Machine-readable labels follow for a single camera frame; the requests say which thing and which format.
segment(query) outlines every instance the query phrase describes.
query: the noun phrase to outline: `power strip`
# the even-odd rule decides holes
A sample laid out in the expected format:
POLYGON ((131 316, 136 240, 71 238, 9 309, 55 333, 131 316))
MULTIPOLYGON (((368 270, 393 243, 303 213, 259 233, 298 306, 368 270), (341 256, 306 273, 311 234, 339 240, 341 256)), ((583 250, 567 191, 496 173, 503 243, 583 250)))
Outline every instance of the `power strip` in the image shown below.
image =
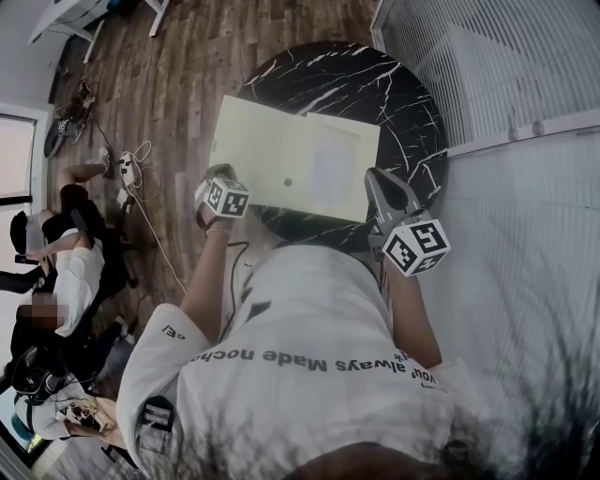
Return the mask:
POLYGON ((119 169, 126 187, 138 187, 140 184, 140 167, 136 164, 133 155, 125 152, 119 160, 119 169))

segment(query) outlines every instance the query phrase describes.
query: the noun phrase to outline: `round table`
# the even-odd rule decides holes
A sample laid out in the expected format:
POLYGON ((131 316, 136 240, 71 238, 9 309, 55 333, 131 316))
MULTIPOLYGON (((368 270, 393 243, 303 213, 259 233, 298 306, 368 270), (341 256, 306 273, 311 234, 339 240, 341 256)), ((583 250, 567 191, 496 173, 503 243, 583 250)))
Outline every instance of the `round table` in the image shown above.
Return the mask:
MULTIPOLYGON (((377 167, 407 182, 424 208, 442 187, 447 140, 438 109, 425 86, 384 53, 347 42, 300 45, 259 67, 238 96, 287 113, 322 113, 378 125, 377 167)), ((285 240, 368 250, 366 223, 274 207, 253 210, 285 240)))

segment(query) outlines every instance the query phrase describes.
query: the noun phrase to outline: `bracelet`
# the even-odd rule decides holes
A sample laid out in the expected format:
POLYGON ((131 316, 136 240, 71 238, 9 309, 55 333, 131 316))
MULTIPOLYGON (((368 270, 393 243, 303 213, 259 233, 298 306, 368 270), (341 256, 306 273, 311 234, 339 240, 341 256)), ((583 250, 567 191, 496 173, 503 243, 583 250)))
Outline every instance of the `bracelet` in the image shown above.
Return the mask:
POLYGON ((215 228, 215 229, 208 229, 208 230, 206 231, 206 236, 208 236, 208 233, 209 233, 209 232, 225 232, 225 233, 226 233, 226 234, 228 234, 228 235, 231 235, 231 234, 232 234, 232 233, 231 233, 229 230, 225 230, 225 229, 217 229, 217 228, 215 228))

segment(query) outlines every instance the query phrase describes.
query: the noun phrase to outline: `floor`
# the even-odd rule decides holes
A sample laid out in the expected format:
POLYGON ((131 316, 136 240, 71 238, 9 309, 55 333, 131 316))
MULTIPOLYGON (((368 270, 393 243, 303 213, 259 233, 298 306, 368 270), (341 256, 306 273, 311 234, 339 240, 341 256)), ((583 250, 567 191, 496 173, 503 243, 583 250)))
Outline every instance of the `floor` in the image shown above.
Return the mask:
MULTIPOLYGON (((87 45, 70 42, 64 55, 68 75, 52 102, 65 104, 85 78, 97 94, 95 119, 116 155, 134 151, 146 140, 153 148, 144 165, 147 216, 176 275, 187 285, 202 252, 203 235, 194 222, 193 193, 209 162, 209 152, 224 95, 235 95, 254 69, 291 46, 317 40, 371 44, 374 0, 172 0, 157 37, 149 38, 153 14, 141 4, 126 18, 111 17, 93 60, 83 65, 87 45)), ((59 207, 61 169, 93 158, 103 144, 97 128, 76 144, 63 146, 50 162, 49 206, 59 207)), ((109 220, 118 211, 120 175, 94 179, 93 200, 109 220)), ((144 326, 154 307, 177 304, 183 291, 161 253, 149 247, 152 234, 138 207, 127 216, 127 231, 141 249, 127 254, 141 281, 104 304, 102 315, 122 314, 144 326)), ((268 248, 268 237, 253 218, 238 225, 233 240, 251 240, 237 276, 268 248)))

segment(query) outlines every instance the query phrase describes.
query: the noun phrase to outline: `paper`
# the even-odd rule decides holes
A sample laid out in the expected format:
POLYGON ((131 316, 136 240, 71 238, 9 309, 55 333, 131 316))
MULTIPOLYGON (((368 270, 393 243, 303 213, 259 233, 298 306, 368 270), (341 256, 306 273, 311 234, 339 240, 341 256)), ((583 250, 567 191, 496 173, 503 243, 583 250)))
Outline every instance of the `paper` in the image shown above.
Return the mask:
POLYGON ((225 97, 210 165, 230 163, 253 204, 362 222, 378 144, 376 126, 225 97))
POLYGON ((319 125, 313 151, 309 194, 317 208, 343 208, 353 195, 352 173, 360 137, 319 125))

